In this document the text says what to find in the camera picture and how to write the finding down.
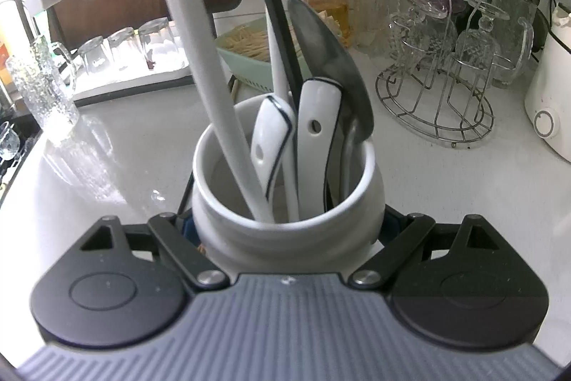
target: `white plastic handle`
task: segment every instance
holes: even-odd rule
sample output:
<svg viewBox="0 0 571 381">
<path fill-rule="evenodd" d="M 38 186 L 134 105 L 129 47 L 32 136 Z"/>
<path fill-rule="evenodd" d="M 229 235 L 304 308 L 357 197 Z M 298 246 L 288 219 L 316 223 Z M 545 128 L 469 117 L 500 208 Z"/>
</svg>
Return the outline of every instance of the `white plastic handle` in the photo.
<svg viewBox="0 0 571 381">
<path fill-rule="evenodd" d="M 327 78 L 305 81 L 298 115 L 298 199 L 301 220 L 325 212 L 327 163 L 341 109 L 342 88 Z"/>
<path fill-rule="evenodd" d="M 258 174 L 269 205 L 286 147 L 295 131 L 295 113 L 287 102 L 275 94 L 262 102 L 253 127 L 250 158 Z"/>
</svg>

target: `yellow liquid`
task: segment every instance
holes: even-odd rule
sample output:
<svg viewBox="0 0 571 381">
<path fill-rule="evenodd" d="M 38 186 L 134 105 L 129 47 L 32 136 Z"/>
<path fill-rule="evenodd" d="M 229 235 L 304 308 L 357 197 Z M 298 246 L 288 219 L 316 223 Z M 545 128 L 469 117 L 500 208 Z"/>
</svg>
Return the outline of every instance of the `yellow liquid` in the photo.
<svg viewBox="0 0 571 381">
<path fill-rule="evenodd" d="M 351 27 L 349 25 L 349 4 L 347 0 L 307 0 L 307 3 L 316 11 L 326 11 L 327 15 L 337 20 L 345 45 L 348 45 Z"/>
</svg>

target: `appliance knob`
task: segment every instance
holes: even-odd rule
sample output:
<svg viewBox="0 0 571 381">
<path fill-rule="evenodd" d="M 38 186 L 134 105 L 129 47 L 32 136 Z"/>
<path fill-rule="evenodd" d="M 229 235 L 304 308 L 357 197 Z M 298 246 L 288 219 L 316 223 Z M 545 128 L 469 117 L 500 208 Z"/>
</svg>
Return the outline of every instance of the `appliance knob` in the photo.
<svg viewBox="0 0 571 381">
<path fill-rule="evenodd" d="M 533 129 L 543 139 L 550 139 L 559 132 L 559 116 L 552 108 L 544 108 L 536 113 Z"/>
</svg>

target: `glass mug handle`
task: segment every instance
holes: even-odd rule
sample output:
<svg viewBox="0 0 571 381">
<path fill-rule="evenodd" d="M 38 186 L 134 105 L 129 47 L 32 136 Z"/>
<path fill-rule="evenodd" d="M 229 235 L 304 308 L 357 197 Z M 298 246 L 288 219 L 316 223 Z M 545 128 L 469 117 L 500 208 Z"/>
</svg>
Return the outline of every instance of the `glass mug handle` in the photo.
<svg viewBox="0 0 571 381">
<path fill-rule="evenodd" d="M 50 50 L 52 52 L 55 51 L 56 49 L 59 49 L 59 52 L 61 52 L 62 56 L 64 57 L 67 63 L 67 67 L 70 70 L 70 83 L 69 86 L 66 86 L 66 88 L 70 93 L 70 97 L 72 97 L 73 93 L 75 92 L 75 85 L 77 80 L 77 67 L 75 66 L 75 63 L 71 58 L 70 51 L 68 51 L 67 48 L 61 42 L 55 41 L 50 44 Z"/>
</svg>

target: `silver screw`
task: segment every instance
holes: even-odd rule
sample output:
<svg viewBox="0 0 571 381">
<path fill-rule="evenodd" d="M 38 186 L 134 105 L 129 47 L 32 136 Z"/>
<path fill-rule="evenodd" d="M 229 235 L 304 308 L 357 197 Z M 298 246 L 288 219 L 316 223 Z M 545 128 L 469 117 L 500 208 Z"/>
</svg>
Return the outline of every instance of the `silver screw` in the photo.
<svg viewBox="0 0 571 381">
<path fill-rule="evenodd" d="M 220 270 L 206 270 L 198 273 L 196 277 L 198 282 L 204 286 L 210 286 L 212 284 L 220 284 L 226 278 L 226 275 Z"/>
<path fill-rule="evenodd" d="M 381 281 L 381 275 L 373 270 L 359 270 L 353 273 L 353 281 L 361 285 L 372 285 Z"/>
</svg>

